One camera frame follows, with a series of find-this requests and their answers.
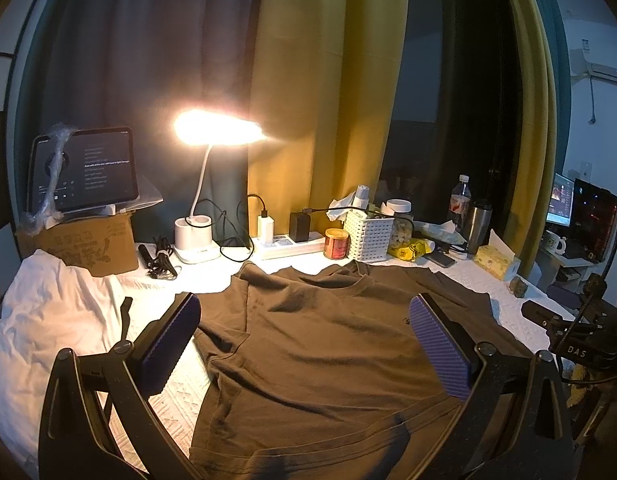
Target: white jar lid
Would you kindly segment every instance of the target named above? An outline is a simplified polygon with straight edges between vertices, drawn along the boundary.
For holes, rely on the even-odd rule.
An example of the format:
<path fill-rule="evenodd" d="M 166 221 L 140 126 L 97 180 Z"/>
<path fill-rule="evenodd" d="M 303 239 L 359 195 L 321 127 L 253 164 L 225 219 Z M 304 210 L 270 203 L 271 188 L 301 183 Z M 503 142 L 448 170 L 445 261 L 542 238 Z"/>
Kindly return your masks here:
<path fill-rule="evenodd" d="M 398 198 L 387 200 L 386 205 L 396 213 L 410 213 L 411 211 L 411 203 L 408 200 L 399 200 Z"/>

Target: smartphone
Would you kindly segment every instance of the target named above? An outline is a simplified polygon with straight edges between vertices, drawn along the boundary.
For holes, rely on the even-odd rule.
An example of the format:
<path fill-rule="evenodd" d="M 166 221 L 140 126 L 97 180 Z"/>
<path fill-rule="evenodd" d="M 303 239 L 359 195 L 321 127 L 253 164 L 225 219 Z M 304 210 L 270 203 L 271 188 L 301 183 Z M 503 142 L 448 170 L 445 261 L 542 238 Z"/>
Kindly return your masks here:
<path fill-rule="evenodd" d="M 456 260 L 442 253 L 441 251 L 432 251 L 432 253 L 425 254 L 424 257 L 427 260 L 430 260 L 434 264 L 438 264 L 440 267 L 444 269 L 448 269 L 448 267 L 453 266 L 457 263 Z"/>

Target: screw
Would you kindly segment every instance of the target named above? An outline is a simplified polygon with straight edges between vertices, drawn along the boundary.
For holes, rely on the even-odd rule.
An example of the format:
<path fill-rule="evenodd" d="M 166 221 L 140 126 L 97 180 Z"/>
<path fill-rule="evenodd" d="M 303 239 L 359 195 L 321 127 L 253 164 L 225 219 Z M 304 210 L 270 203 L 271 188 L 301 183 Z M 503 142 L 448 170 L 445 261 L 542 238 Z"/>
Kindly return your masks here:
<path fill-rule="evenodd" d="M 130 350 L 131 345 L 132 343 L 128 340 L 118 341 L 112 349 L 115 354 L 125 354 L 128 350 Z"/>
<path fill-rule="evenodd" d="M 68 359 L 73 351 L 70 348 L 63 348 L 58 352 L 58 359 L 63 361 L 64 359 Z"/>
<path fill-rule="evenodd" d="M 497 353 L 497 349 L 495 348 L 495 346 L 486 342 L 477 345 L 477 349 L 479 350 L 480 354 L 486 356 L 492 356 Z"/>
<path fill-rule="evenodd" d="M 553 354 L 551 354 L 548 350 L 540 350 L 537 355 L 539 355 L 539 358 L 542 361 L 545 361 L 547 363 L 551 362 L 553 360 Z"/>

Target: yellow plastic package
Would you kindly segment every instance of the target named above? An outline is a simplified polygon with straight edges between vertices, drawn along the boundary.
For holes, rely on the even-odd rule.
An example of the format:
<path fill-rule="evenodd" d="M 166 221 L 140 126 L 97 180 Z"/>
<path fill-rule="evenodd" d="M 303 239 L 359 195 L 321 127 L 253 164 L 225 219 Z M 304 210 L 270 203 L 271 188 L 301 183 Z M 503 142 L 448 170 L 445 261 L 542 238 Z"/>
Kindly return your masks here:
<path fill-rule="evenodd" d="M 399 244 L 388 249 L 388 254 L 399 258 L 405 262 L 414 262 L 420 256 L 432 253 L 435 249 L 435 242 L 424 238 L 411 238 L 405 244 Z"/>

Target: cardboard box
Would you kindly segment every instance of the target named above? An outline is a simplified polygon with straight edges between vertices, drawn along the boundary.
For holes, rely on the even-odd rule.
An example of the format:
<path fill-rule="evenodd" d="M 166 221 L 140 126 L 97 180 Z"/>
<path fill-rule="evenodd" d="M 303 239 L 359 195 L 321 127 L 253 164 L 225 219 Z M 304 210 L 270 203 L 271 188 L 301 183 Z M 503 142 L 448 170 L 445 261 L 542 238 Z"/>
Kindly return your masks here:
<path fill-rule="evenodd" d="M 68 266 L 88 269 L 98 278 L 140 266 L 130 213 L 58 224 L 34 237 L 18 232 L 17 241 L 23 257 L 42 249 Z"/>

